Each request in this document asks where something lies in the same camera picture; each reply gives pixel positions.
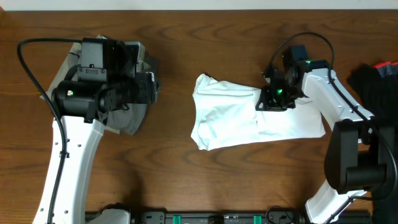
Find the white t-shirt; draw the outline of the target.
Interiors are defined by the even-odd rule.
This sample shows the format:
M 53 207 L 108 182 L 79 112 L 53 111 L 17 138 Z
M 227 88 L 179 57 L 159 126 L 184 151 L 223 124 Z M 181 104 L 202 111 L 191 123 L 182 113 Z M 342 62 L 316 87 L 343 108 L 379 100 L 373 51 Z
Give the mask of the white t-shirt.
M 251 86 L 218 81 L 202 73 L 193 99 L 195 124 L 191 133 L 200 150 L 255 142 L 320 138 L 325 135 L 322 116 L 308 99 L 283 112 L 258 111 L 261 91 Z

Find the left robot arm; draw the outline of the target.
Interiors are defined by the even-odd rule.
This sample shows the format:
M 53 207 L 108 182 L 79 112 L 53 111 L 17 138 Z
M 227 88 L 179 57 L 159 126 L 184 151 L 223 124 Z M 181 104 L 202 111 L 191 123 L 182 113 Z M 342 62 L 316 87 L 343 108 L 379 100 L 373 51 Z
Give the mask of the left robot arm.
M 72 45 L 46 93 L 56 115 L 49 168 L 35 223 L 129 223 L 131 213 L 110 205 L 85 211 L 96 150 L 106 130 L 134 134 L 157 100 L 158 61 L 140 42 L 103 36 Z

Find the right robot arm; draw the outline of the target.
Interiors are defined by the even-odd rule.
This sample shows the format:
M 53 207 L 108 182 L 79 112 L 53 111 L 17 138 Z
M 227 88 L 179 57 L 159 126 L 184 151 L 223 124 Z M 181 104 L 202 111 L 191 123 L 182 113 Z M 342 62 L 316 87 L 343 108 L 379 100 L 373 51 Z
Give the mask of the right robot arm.
M 391 198 L 397 190 L 394 158 L 396 127 L 376 118 L 344 89 L 327 60 L 310 60 L 303 45 L 282 55 L 284 72 L 266 68 L 268 85 L 261 90 L 256 110 L 286 112 L 298 107 L 297 99 L 312 101 L 332 130 L 324 160 L 326 180 L 305 204 L 298 223 L 332 223 L 366 193 L 389 187 L 372 201 Z

